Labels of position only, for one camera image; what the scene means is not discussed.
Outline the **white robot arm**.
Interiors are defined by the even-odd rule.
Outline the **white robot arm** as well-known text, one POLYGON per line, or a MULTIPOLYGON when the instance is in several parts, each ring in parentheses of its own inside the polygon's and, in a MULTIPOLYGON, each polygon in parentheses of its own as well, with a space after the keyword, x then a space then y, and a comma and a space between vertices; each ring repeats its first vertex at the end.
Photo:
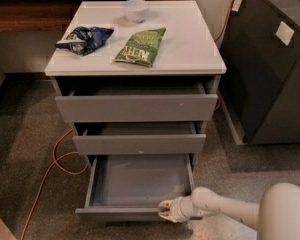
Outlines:
POLYGON ((197 187, 189 196, 162 201, 158 209, 161 218, 173 223, 223 214, 255 230, 257 240, 300 240, 300 187, 290 183, 271 186, 260 203, 197 187))

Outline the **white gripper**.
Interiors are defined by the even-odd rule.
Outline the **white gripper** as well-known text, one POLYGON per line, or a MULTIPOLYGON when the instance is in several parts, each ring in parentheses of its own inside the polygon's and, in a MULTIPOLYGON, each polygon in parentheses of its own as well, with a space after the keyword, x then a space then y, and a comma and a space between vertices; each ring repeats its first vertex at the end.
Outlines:
POLYGON ((185 222, 192 218, 194 218, 198 209, 194 207, 191 198, 189 196, 186 197, 178 197, 173 200, 164 200, 159 203, 159 209, 169 209, 169 212, 159 212, 158 215, 167 221, 177 223, 177 222, 185 222))

